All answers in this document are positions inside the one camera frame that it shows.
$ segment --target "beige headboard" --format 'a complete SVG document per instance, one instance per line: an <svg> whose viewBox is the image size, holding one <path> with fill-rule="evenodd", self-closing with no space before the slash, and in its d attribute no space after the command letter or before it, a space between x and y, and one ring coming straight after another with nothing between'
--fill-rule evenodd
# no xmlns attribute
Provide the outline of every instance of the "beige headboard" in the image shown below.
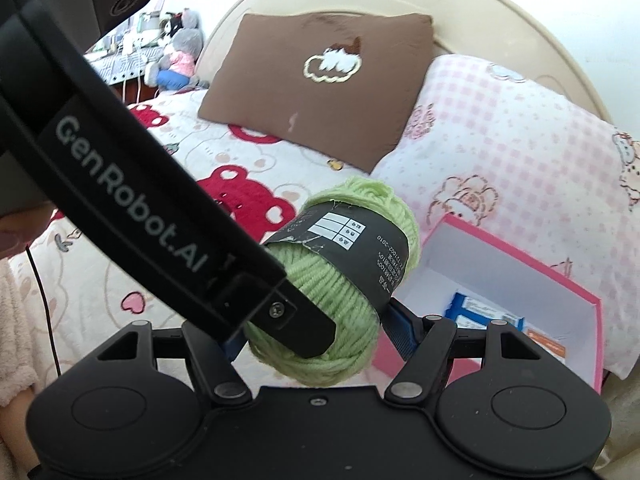
<svg viewBox="0 0 640 480"><path fill-rule="evenodd" d="M467 54L501 64L610 122L600 97L570 54L540 23L509 0L239 0L206 42L196 67L201 79L213 79L242 16L248 12L430 14L441 53Z"/></svg>

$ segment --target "yarn skein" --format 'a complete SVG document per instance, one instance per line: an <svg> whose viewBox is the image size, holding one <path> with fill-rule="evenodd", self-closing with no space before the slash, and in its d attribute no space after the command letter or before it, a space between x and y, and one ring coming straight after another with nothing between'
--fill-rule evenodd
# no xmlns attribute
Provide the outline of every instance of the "yarn skein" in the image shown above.
<svg viewBox="0 0 640 480"><path fill-rule="evenodd" d="M353 176L311 197L303 210L330 201L365 207L395 224L409 245L405 274L415 269L420 259L418 225L414 214L389 186ZM304 359L248 323L244 331L253 354L281 374L317 388L333 386L366 368L380 331L378 315L367 298L332 264L301 244L278 242L267 245L267 249L282 263L289 281L334 320L336 333L324 354Z"/></svg>

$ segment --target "pillow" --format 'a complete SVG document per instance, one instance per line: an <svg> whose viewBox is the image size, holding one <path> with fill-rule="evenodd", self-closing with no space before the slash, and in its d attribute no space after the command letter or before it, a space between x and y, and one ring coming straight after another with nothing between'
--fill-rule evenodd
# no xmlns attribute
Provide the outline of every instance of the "pillow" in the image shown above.
<svg viewBox="0 0 640 480"><path fill-rule="evenodd" d="M599 297L604 366L629 374L640 354L640 137L503 67L441 56L371 176L408 203L423 240L453 213Z"/></svg>
<svg viewBox="0 0 640 480"><path fill-rule="evenodd" d="M371 171L398 143L432 60L423 14L246 14L198 116Z"/></svg>

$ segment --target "brown pillow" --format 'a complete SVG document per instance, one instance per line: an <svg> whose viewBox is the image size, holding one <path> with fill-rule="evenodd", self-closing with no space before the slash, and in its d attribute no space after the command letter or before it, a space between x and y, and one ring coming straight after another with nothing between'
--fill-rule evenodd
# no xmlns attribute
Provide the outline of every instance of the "brown pillow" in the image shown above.
<svg viewBox="0 0 640 480"><path fill-rule="evenodd" d="M198 116L370 172L398 144L432 60L423 14L246 14Z"/></svg>

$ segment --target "open box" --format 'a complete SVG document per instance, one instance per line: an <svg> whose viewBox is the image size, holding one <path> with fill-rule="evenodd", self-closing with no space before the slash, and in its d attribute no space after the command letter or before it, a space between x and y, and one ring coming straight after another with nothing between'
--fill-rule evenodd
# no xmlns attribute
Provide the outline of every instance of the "open box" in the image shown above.
<svg viewBox="0 0 640 480"><path fill-rule="evenodd" d="M600 392L599 298L481 228L445 215L425 241L418 267L394 297L417 316L444 316L457 292L524 317L560 342L566 366ZM373 365L390 377L404 365L383 331ZM456 360L449 382L478 369L475 361Z"/></svg>

